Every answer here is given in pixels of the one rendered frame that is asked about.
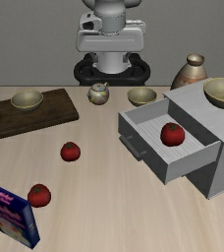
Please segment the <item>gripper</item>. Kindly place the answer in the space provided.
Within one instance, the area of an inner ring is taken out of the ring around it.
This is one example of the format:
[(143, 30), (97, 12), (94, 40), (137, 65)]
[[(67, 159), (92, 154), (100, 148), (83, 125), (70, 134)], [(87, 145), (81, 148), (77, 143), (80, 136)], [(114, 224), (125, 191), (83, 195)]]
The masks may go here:
[(145, 28), (141, 20), (100, 19), (92, 12), (85, 13), (80, 17), (76, 47), (89, 52), (93, 63), (98, 62), (94, 52), (127, 52), (123, 63), (129, 64), (131, 52), (143, 50)]

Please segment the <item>white patterned teapot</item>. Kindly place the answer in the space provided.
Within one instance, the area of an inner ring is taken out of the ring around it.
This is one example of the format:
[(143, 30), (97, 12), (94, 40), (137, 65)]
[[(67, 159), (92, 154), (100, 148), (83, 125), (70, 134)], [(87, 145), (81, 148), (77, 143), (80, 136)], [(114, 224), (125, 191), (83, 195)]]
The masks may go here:
[(88, 90), (87, 98), (95, 105), (105, 104), (109, 99), (109, 84), (93, 84)]

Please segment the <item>beige bowl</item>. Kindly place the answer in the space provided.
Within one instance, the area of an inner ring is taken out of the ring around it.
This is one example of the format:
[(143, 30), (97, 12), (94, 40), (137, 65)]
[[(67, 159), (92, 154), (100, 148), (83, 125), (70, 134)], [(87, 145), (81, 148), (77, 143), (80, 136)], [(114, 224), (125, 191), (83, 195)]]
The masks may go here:
[(134, 106), (142, 106), (156, 101), (156, 92), (148, 87), (135, 87), (127, 92), (129, 102)]
[(20, 111), (33, 111), (43, 102), (43, 94), (36, 90), (24, 90), (11, 98), (11, 104)]
[(213, 78), (205, 81), (203, 92), (212, 105), (224, 109), (224, 78)]

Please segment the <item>brown vase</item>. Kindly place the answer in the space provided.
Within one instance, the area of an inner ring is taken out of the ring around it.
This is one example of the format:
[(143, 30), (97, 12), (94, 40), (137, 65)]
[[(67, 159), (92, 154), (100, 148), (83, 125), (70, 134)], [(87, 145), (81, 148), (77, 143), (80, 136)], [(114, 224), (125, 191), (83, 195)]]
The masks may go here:
[(205, 80), (207, 78), (206, 71), (203, 67), (204, 57), (197, 53), (191, 53), (187, 56), (187, 63), (181, 68), (176, 75), (171, 89), (196, 83), (198, 81)]

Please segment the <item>grey drawer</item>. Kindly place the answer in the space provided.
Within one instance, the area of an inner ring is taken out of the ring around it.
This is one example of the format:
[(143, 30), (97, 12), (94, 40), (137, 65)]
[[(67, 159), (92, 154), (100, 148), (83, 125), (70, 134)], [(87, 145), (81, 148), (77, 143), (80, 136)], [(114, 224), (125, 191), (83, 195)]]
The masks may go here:
[[(118, 114), (120, 140), (164, 183), (187, 175), (217, 159), (220, 141), (168, 98)], [(185, 131), (185, 141), (167, 147), (161, 129), (169, 122)]]

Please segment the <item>red tomato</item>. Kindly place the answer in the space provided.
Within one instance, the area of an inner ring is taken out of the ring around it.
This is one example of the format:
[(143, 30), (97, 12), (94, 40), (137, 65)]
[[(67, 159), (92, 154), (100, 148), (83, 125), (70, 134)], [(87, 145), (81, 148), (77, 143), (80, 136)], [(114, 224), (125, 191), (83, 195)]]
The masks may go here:
[(28, 201), (35, 208), (45, 207), (51, 201), (51, 193), (45, 185), (35, 184), (28, 192)]
[(67, 142), (61, 149), (61, 158), (64, 161), (75, 161), (81, 156), (81, 149), (73, 142)]
[(176, 123), (166, 123), (161, 129), (160, 140), (167, 147), (179, 146), (185, 141), (185, 130)]

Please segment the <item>flat brown board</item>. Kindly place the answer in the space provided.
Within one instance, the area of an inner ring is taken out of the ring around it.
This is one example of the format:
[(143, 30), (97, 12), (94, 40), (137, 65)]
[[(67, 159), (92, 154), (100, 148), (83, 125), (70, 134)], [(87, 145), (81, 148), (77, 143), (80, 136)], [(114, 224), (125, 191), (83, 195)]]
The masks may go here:
[(65, 89), (44, 92), (41, 106), (29, 112), (19, 111), (9, 99), (2, 100), (0, 139), (78, 119), (78, 111)]

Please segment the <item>grey cabinet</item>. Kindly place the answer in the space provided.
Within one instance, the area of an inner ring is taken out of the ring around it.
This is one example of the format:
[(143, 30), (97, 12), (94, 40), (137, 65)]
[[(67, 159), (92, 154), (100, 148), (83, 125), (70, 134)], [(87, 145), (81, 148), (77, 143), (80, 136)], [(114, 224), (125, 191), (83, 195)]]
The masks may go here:
[(207, 198), (224, 192), (224, 109), (212, 105), (204, 95), (205, 81), (179, 88), (164, 95), (187, 112), (221, 143), (216, 161), (187, 175), (187, 178)]

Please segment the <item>blue carton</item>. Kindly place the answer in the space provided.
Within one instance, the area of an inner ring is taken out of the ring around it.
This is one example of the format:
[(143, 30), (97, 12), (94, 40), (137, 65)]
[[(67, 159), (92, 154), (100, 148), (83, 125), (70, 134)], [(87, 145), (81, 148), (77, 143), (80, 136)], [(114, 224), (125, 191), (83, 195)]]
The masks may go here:
[(1, 187), (0, 231), (30, 249), (40, 240), (30, 203)]

